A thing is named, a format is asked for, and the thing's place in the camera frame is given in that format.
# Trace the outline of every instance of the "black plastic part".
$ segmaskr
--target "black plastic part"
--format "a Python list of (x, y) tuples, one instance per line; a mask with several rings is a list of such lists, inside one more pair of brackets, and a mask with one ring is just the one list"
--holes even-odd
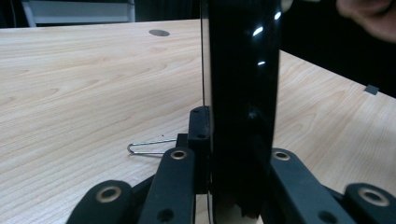
[(163, 154), (138, 223), (194, 223), (194, 153), (175, 147)]
[(176, 140), (176, 147), (188, 147), (188, 140), (187, 140), (186, 133), (178, 133), (177, 140)]
[(207, 106), (194, 108), (190, 112), (188, 147), (195, 153), (195, 193), (208, 191), (210, 126)]
[[(111, 195), (117, 195), (115, 189), (120, 190), (120, 196), (112, 202), (107, 202), (106, 199), (110, 199)], [(131, 186), (125, 182), (116, 180), (102, 182), (85, 194), (66, 223), (128, 223), (132, 221), (130, 214), (134, 210), (132, 194)], [(102, 202), (98, 201), (98, 196), (103, 199)]]
[(274, 148), (271, 182), (286, 223), (355, 223), (293, 153)]
[(396, 223), (396, 199), (378, 187), (369, 184), (347, 186), (344, 205), (358, 223)]
[(367, 85), (366, 89), (364, 90), (371, 93), (372, 95), (376, 95), (379, 91), (379, 88), (372, 85)]

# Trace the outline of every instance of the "black wall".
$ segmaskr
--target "black wall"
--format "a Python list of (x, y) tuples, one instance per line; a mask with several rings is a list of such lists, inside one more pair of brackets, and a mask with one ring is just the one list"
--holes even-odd
[(396, 45), (339, 16), (335, 0), (295, 0), (283, 17), (282, 45), (286, 52), (396, 97)]

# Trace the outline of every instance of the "table surface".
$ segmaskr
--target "table surface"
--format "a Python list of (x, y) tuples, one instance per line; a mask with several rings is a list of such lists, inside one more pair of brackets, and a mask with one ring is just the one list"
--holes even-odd
[[(160, 159), (126, 147), (186, 133), (202, 104), (199, 21), (6, 29), (0, 39), (1, 223), (65, 223), (94, 185), (153, 175)], [(337, 191), (365, 182), (396, 195), (395, 99), (285, 52), (279, 81), (274, 147)], [(197, 204), (207, 223), (205, 197)]]

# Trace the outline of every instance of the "metal wire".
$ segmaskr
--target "metal wire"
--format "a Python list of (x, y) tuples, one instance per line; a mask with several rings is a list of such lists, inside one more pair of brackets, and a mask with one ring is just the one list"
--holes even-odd
[(151, 141), (151, 142), (139, 142), (139, 143), (131, 143), (127, 149), (131, 155), (136, 155), (136, 156), (144, 156), (144, 155), (161, 155), (163, 152), (149, 152), (149, 151), (133, 151), (132, 147), (138, 147), (138, 146), (146, 146), (146, 145), (154, 145), (154, 144), (161, 144), (161, 143), (168, 143), (168, 142), (175, 142), (176, 139), (165, 139), (165, 140), (159, 140), (159, 141)]

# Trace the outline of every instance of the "black mount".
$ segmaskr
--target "black mount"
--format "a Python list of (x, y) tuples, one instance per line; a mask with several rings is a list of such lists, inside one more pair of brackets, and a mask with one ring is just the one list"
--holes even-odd
[[(190, 113), (189, 133), (180, 133), (155, 176), (131, 188), (109, 180), (90, 189), (67, 223), (194, 223), (195, 194), (212, 194), (209, 113)], [(396, 200), (368, 184), (352, 184), (344, 195), (323, 187), (296, 155), (273, 148), (265, 199), (264, 223), (396, 223)], [(242, 215), (245, 202), (236, 204)]]

